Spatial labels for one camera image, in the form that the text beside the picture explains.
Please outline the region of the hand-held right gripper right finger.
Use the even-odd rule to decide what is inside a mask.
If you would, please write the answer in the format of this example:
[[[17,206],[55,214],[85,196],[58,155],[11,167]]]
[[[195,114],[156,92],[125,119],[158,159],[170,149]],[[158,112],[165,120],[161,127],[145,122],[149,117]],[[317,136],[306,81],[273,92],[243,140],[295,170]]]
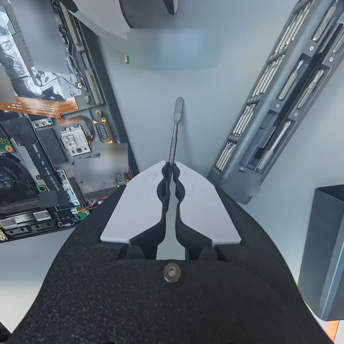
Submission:
[[[212,183],[181,162],[174,163],[173,179],[178,199],[176,238],[191,260],[197,260],[205,247],[241,243]]]

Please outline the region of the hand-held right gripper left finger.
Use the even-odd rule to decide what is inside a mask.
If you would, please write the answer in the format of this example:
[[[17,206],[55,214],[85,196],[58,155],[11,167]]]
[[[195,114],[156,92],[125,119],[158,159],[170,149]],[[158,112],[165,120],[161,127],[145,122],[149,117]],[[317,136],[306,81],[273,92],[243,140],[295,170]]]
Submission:
[[[158,162],[125,186],[100,236],[101,242],[138,246],[146,259],[156,259],[157,248],[166,235],[169,168],[169,162]]]

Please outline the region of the black metal spudger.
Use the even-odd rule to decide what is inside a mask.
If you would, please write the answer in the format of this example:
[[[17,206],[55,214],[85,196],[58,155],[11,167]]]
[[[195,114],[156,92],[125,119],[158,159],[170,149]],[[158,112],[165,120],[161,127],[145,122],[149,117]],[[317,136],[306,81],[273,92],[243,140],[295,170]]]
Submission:
[[[173,165],[174,165],[177,138],[178,138],[178,124],[182,116],[183,103],[184,103],[184,100],[182,97],[178,97],[176,99],[175,108],[174,108],[174,117],[173,117],[174,127],[173,127],[171,146],[170,146],[169,168],[168,168],[168,177],[167,177],[167,182],[166,182],[166,191],[170,189],[170,183],[171,183],[171,178],[173,174]]]

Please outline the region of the black laptop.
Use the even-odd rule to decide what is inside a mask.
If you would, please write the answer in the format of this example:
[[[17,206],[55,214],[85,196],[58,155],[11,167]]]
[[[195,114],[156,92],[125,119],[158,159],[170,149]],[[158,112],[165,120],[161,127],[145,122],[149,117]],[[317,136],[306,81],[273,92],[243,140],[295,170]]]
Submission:
[[[1,1],[1,243],[74,229],[138,173],[97,35],[76,1]],[[76,160],[128,145],[128,172]]]

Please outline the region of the grey metal case sleeve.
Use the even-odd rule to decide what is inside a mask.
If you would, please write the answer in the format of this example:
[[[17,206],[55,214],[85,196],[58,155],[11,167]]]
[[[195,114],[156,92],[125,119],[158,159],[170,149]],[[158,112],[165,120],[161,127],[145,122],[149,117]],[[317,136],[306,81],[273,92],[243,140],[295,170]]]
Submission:
[[[344,319],[343,184],[315,190],[298,288],[318,318]]]

